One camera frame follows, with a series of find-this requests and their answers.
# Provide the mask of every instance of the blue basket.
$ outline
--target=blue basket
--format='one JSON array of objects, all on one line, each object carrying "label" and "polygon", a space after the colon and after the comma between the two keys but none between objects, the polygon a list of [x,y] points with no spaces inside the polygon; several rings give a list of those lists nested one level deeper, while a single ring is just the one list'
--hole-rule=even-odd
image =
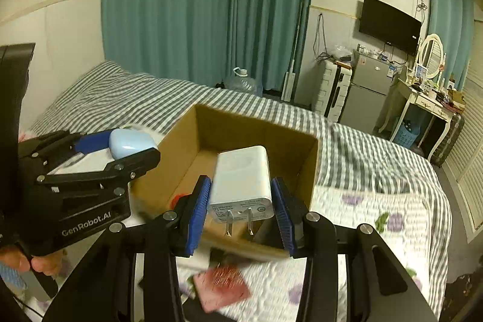
[{"label": "blue basket", "polygon": [[393,142],[400,146],[403,146],[407,149],[411,148],[411,145],[416,141],[416,138],[419,135],[419,126],[414,127],[411,131],[407,130],[404,127],[404,124],[401,123],[399,126],[399,130],[394,137]]}]

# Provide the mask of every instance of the water bottle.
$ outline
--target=water bottle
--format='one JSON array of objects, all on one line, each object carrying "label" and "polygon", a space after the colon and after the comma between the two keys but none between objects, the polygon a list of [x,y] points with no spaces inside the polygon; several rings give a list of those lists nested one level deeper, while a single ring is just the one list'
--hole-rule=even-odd
[{"label": "water bottle", "polygon": [[257,81],[248,76],[246,69],[235,67],[234,75],[226,79],[225,87],[233,91],[257,94]]}]

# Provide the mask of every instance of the charger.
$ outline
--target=charger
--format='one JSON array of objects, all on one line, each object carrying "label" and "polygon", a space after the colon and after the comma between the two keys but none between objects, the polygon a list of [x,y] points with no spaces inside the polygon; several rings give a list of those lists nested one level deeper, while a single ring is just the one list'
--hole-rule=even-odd
[{"label": "charger", "polygon": [[215,222],[226,223],[228,236],[234,222],[247,221],[253,234],[253,221],[273,217],[269,162],[263,146],[218,154],[208,212]]}]

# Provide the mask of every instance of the gray mini fridge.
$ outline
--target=gray mini fridge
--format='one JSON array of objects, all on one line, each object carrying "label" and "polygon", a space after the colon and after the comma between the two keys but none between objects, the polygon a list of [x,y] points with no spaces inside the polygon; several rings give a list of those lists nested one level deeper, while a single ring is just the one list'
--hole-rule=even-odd
[{"label": "gray mini fridge", "polygon": [[392,83],[389,63],[359,55],[339,123],[373,133]]}]

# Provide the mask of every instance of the striped bed sheet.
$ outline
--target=striped bed sheet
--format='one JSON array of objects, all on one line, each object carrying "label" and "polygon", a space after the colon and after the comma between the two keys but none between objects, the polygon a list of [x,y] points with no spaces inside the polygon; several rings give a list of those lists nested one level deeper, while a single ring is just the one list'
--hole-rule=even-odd
[{"label": "striped bed sheet", "polygon": [[35,122],[37,134],[68,129],[96,132],[140,123],[168,132],[194,103],[294,128],[320,140],[316,184],[387,194],[416,193],[429,204],[429,305],[438,317],[448,269],[448,200],[427,160],[408,149],[274,100],[209,88],[189,81],[131,74],[105,61],[83,75]]}]

